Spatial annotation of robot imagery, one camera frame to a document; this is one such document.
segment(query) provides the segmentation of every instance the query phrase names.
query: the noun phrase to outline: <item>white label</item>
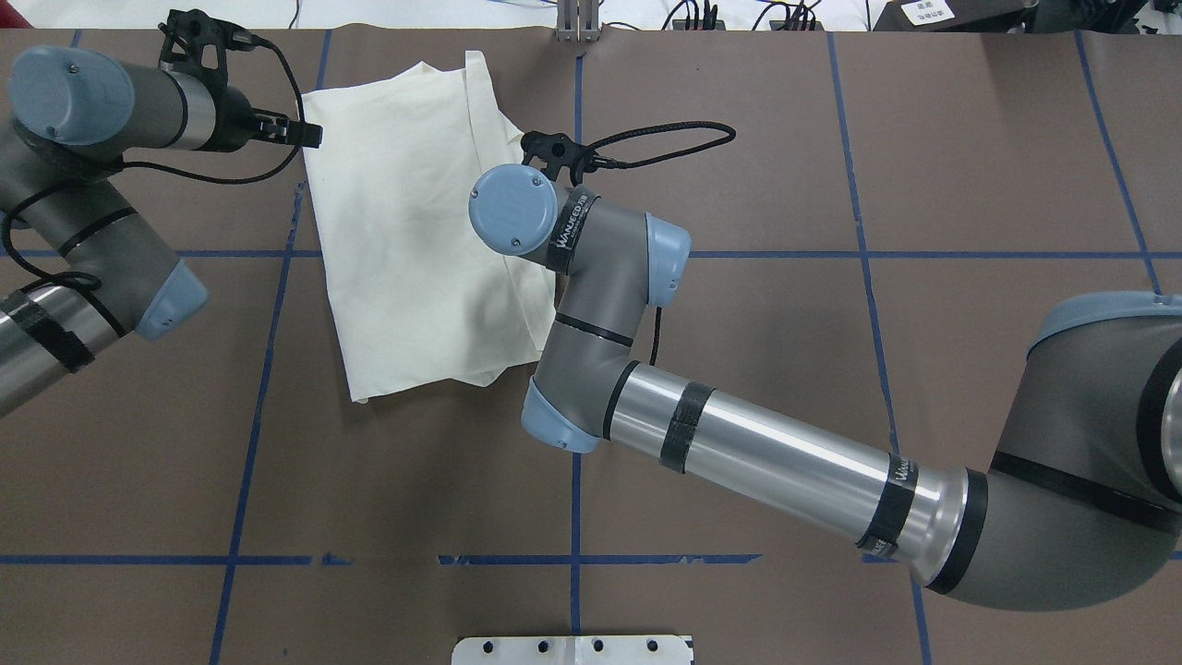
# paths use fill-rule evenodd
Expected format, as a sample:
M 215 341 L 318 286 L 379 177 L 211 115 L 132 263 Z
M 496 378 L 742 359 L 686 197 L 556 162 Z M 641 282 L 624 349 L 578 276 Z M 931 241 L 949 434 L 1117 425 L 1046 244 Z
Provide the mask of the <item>white label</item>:
M 911 25 L 927 25 L 956 18 L 944 0 L 920 0 L 902 5 L 901 8 Z

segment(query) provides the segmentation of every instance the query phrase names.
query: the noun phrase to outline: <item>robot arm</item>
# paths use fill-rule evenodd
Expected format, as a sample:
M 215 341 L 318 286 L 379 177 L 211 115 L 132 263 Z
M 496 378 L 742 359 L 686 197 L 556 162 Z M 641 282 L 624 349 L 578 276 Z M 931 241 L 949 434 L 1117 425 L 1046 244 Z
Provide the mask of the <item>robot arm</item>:
M 644 306 L 676 291 L 683 229 L 517 164 L 478 181 L 469 213 L 492 248 L 570 275 L 521 417 L 545 443 L 621 443 L 998 608 L 1103 602 L 1176 546 L 1182 300 L 1102 293 L 1057 307 L 989 471 L 944 472 L 631 360 Z
M 232 151 L 251 139 L 293 145 L 272 175 L 299 146 L 319 145 L 319 126 L 252 109 L 227 85 L 226 51 L 269 43 L 197 9 L 173 11 L 161 30 L 160 69 L 52 46 L 25 51 L 13 66 L 15 112 L 0 128 L 0 210 L 6 226 L 34 229 L 72 272 L 28 265 L 2 228 L 5 248 L 40 279 L 0 300 L 0 417 L 129 331 L 155 340 L 206 301 L 204 286 L 106 182 L 139 165 L 122 162 L 124 150 Z M 207 48 L 216 51 L 216 67 L 202 66 Z

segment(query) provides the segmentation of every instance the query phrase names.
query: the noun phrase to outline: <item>white floor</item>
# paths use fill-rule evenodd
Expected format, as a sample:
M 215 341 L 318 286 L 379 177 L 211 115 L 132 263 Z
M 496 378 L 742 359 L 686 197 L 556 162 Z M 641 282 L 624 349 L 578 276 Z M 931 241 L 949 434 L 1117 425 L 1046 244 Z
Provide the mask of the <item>white floor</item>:
M 155 27 L 168 9 L 190 5 L 149 0 L 11 0 L 37 27 Z M 625 21 L 643 28 L 661 27 L 677 0 L 604 0 L 600 20 Z M 884 0 L 870 0 L 870 13 L 877 19 Z M 296 27 L 325 28 L 350 22 L 383 27 L 517 27 L 553 26 L 554 5 L 543 0 L 300 0 Z M 287 27 L 296 15 L 297 0 L 204 0 L 206 13 L 251 28 Z M 755 17 L 766 7 L 761 0 L 721 0 L 719 18 L 729 30 L 751 30 Z M 1152 0 L 1139 14 L 1142 25 L 1167 34 L 1182 34 L 1182 18 L 1152 11 Z M 826 30 L 866 30 L 864 0 L 821 0 L 816 8 Z M 772 9 L 767 18 L 780 18 Z M 767 19 L 760 25 L 767 30 Z

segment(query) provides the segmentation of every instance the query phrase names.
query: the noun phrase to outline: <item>white cloth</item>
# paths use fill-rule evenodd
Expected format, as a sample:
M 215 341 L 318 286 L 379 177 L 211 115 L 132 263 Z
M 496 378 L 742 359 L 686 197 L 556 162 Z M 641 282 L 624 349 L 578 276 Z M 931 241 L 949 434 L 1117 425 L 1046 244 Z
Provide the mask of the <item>white cloth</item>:
M 554 275 L 489 249 L 468 193 L 521 161 L 479 51 L 388 80 L 304 94 L 324 142 L 304 151 L 329 301 L 353 402 L 457 379 L 488 386 L 541 356 Z

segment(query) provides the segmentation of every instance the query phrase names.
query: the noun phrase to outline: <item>white bracket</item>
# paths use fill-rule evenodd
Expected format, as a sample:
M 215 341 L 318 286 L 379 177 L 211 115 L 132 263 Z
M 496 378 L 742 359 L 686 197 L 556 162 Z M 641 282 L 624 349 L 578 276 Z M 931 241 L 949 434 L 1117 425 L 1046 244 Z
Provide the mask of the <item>white bracket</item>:
M 559 41 L 599 39 L 599 0 L 558 0 Z
M 467 638 L 452 665 L 693 665 L 688 635 Z

